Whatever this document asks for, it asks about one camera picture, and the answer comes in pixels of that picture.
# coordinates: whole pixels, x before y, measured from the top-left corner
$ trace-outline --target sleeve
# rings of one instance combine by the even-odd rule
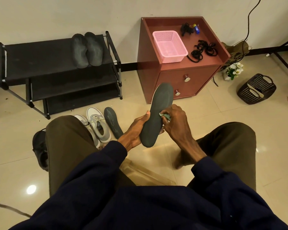
[[[114,194],[116,173],[126,156],[121,143],[110,141],[104,149],[92,153],[76,166],[30,219],[11,230],[82,229],[99,215]]]
[[[211,158],[201,159],[191,170],[201,195],[221,210],[224,229],[288,229],[260,195]]]

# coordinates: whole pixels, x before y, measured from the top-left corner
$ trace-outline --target left hand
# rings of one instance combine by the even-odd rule
[[[128,130],[117,140],[126,148],[127,152],[141,143],[140,134],[144,123],[149,120],[149,118],[150,111],[147,111],[145,115],[136,118]]]

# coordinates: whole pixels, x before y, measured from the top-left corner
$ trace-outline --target hand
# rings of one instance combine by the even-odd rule
[[[195,162],[198,162],[207,156],[200,148],[196,140],[193,139],[188,124],[187,115],[180,106],[173,104],[161,111],[161,114],[170,115],[170,122],[165,116],[161,117],[165,131],[182,150],[187,152],[192,157]]]
[[[147,111],[145,115],[136,118],[128,130],[117,140],[126,148],[127,152],[141,143],[140,134],[144,123],[149,120],[149,118],[150,111]]]

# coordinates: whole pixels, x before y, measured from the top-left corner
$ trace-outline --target wooden cabinet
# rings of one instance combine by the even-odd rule
[[[183,23],[196,24],[200,34],[185,34],[181,36],[180,27]],[[203,52],[203,60],[194,63],[185,57],[181,62],[162,64],[161,57],[154,44],[153,32],[175,30],[191,56],[194,45],[199,39],[208,43],[215,42],[219,54],[208,56]],[[169,82],[174,89],[174,99],[191,97],[205,86],[222,65],[230,57],[227,50],[213,33],[203,17],[177,18],[142,18],[139,48],[138,48],[138,75],[147,103],[151,103],[155,89],[162,82]]]

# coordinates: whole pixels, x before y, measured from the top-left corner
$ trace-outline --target drawer knob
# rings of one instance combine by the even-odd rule
[[[184,77],[184,82],[188,82],[191,80],[191,78],[189,78],[189,74],[185,74],[183,77]]]
[[[180,92],[177,89],[175,90],[175,95],[176,96],[180,95]]]

